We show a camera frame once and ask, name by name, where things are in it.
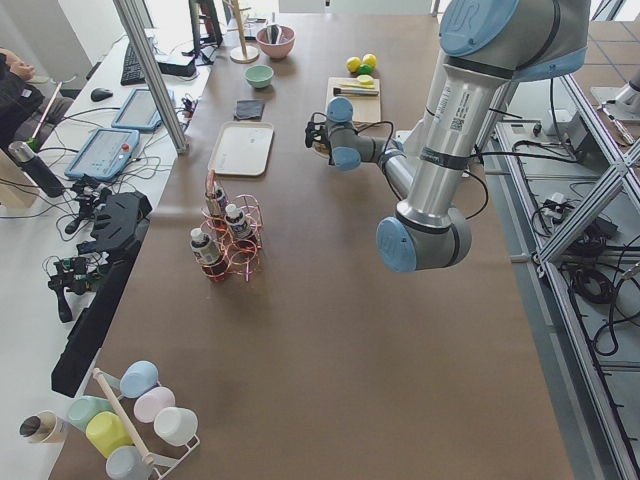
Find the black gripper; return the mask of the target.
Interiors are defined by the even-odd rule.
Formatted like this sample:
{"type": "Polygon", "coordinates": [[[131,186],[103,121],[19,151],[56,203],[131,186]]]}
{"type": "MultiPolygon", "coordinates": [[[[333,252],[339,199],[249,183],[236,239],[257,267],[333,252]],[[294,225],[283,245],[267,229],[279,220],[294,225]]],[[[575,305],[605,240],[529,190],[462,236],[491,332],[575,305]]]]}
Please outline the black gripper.
{"type": "Polygon", "coordinates": [[[305,127],[305,146],[309,149],[312,148],[314,142],[322,143],[331,148],[330,142],[327,137],[326,129],[327,116],[321,112],[313,112],[305,127]]]}

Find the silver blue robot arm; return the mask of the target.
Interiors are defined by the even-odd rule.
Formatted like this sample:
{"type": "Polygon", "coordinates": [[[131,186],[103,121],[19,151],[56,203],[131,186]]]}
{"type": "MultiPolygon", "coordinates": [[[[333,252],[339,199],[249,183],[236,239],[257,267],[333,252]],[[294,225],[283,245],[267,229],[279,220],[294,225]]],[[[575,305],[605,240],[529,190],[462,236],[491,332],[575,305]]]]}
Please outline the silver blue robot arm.
{"type": "Polygon", "coordinates": [[[375,163],[400,193],[376,231],[388,268],[446,268],[465,258],[471,230],[452,201],[496,91],[578,70],[589,16],[587,1],[453,1],[440,23],[424,116],[401,148],[358,132],[344,96],[330,100],[324,121],[308,122],[306,146],[324,145],[342,171],[375,163]]]}

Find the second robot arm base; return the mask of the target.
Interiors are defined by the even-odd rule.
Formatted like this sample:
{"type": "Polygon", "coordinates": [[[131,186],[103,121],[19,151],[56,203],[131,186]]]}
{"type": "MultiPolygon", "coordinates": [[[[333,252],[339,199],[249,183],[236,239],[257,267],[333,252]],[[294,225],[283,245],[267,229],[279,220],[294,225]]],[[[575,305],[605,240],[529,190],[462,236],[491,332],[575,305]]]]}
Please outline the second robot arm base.
{"type": "Polygon", "coordinates": [[[596,103],[615,119],[639,123],[639,71],[622,87],[591,87],[596,103]]]}

